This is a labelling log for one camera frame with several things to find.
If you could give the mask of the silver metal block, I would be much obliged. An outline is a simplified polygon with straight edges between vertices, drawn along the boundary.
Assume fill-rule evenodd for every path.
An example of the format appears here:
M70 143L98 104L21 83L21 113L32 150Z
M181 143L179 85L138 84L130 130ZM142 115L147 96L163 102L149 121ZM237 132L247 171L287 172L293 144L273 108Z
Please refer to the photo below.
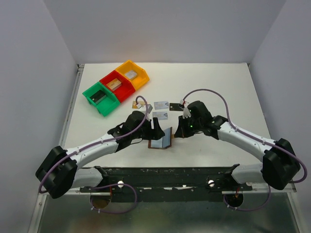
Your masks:
M133 80L138 76L138 74L134 70L130 70L130 71L126 72L124 75L129 80Z

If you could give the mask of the green plastic bin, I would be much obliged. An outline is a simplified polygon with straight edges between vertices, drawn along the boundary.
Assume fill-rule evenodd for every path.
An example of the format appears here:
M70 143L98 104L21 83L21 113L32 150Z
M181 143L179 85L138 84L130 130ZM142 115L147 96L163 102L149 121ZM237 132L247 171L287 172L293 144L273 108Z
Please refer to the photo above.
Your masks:
M112 113L121 104L114 93L100 82L84 91L83 96L104 117Z

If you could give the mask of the silver VIP credit card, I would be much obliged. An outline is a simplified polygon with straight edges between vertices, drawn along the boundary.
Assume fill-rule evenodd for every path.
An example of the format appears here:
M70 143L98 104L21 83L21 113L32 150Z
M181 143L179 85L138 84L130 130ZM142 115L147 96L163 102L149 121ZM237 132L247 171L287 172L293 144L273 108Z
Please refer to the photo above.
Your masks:
M169 102L168 101L156 101L154 102L154 109L155 110L169 109Z

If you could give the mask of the brown leather card holder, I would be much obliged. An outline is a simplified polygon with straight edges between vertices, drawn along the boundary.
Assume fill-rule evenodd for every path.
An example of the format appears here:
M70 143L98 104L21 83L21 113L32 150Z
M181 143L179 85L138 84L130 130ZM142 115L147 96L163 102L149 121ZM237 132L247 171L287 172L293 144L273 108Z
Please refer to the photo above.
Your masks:
M173 128L169 127L164 130L165 135L159 140L149 140L148 148L149 149L158 149L165 150L172 146L173 140Z

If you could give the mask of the dark metal block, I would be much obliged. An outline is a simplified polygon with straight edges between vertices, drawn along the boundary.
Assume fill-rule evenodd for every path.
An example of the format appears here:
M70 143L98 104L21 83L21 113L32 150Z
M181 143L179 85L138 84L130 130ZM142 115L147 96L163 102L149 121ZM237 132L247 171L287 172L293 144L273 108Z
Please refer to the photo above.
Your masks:
M94 93L90 99L95 103L98 104L101 102L103 99L107 97L106 93L102 90L98 90L96 93Z

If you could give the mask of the gold metal block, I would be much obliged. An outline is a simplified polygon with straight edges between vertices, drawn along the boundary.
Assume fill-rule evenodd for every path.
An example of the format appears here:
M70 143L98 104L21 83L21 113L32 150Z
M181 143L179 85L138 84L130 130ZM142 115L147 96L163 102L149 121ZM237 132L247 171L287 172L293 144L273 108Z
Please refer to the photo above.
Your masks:
M120 86L121 86L121 81L119 80L112 80L111 82L107 84L107 87L111 89L112 91L117 90Z

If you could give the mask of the gold credit card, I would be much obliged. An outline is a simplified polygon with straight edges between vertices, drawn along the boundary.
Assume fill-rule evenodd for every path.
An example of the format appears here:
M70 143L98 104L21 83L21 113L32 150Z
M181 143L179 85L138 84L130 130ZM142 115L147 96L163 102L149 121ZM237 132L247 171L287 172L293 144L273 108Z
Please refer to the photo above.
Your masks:
M132 108L133 109L139 109L141 107L141 104L139 101L133 101Z

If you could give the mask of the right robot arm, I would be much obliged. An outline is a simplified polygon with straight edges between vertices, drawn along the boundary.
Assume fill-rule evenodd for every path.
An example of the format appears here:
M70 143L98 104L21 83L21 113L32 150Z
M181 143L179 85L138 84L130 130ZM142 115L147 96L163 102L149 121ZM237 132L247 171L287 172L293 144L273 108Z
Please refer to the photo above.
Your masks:
M175 138L188 138L203 133L216 140L230 143L259 160L254 165L234 165L230 177L238 184L267 183L276 190L283 190L300 170L291 144L259 137L238 129L223 116L212 116L203 102L197 100L181 106Z

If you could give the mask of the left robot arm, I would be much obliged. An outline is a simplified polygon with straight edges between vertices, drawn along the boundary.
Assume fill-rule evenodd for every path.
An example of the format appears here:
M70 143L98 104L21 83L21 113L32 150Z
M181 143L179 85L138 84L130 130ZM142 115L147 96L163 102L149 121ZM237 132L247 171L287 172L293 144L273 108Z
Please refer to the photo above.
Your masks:
M149 119L147 114L133 111L125 122L94 141L71 149L52 148L35 172L38 191L59 198L75 186L77 171L83 166L130 146L135 139L158 140L164 135L156 117Z

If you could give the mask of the black credit card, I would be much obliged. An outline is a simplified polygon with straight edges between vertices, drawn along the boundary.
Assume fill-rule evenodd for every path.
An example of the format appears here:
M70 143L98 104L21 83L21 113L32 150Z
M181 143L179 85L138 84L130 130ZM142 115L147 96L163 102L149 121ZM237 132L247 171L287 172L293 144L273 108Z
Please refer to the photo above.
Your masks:
M170 111L183 111L184 105L180 103L169 103Z

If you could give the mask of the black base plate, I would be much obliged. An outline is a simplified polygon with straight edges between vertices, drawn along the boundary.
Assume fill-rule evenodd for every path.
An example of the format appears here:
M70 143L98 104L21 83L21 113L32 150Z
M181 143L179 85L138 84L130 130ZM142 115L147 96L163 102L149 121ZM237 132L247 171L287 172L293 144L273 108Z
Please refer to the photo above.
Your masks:
M83 193L111 192L113 202L210 201L221 202L223 192L251 191L245 183L237 183L231 167L99 167L103 180L92 188L81 187Z

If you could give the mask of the red plastic bin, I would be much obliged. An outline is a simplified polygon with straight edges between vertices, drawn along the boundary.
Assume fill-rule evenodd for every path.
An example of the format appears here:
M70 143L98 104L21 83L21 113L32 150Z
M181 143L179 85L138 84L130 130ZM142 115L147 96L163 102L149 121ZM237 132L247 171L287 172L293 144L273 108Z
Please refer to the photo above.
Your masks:
M107 84L112 80L121 81L121 86L115 91L112 91L107 87ZM111 73L100 79L100 83L103 84L106 88L108 88L117 97L120 103L123 103L136 91L133 85L130 83L130 81L115 70L113 70Z

